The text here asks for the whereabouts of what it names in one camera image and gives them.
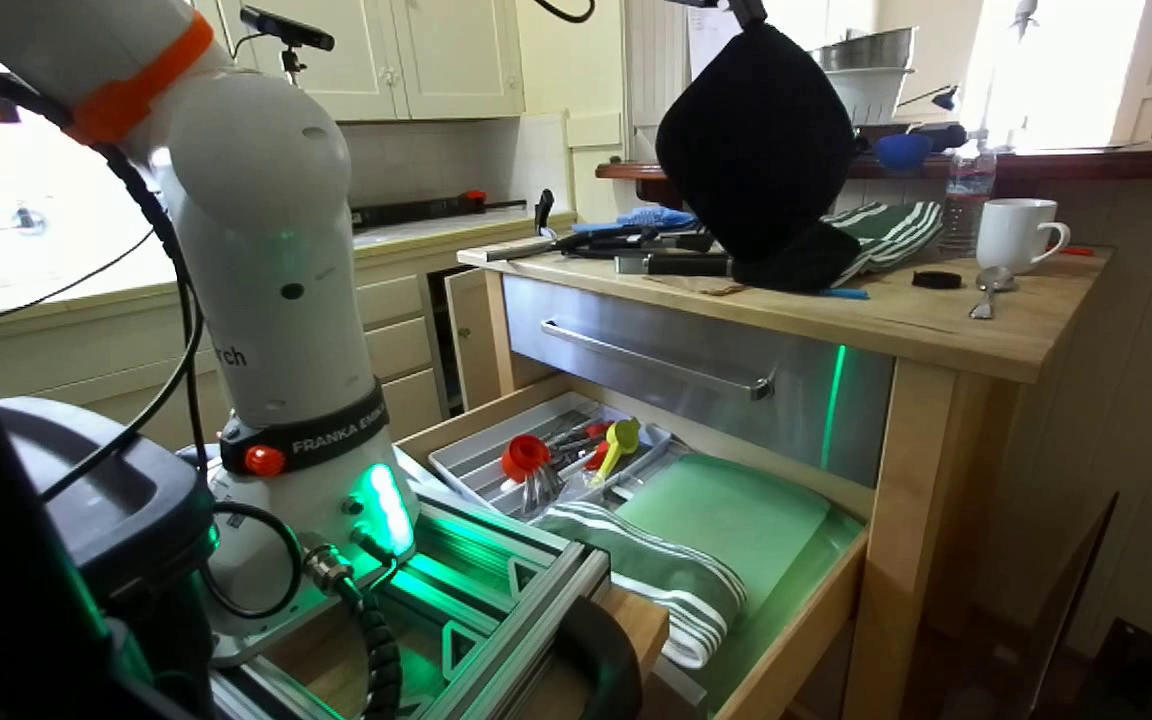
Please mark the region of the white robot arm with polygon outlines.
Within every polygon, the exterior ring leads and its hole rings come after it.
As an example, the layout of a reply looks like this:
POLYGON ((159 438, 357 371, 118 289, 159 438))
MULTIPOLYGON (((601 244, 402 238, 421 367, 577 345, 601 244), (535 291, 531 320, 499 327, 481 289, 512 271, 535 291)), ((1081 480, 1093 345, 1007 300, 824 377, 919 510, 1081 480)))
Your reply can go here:
POLYGON ((361 571, 412 546, 346 130, 306 86, 234 65, 190 0, 0 0, 0 65, 75 145, 158 180, 234 394, 207 489, 278 521, 219 536, 215 616, 234 634, 306 622, 330 602, 310 546, 361 571))

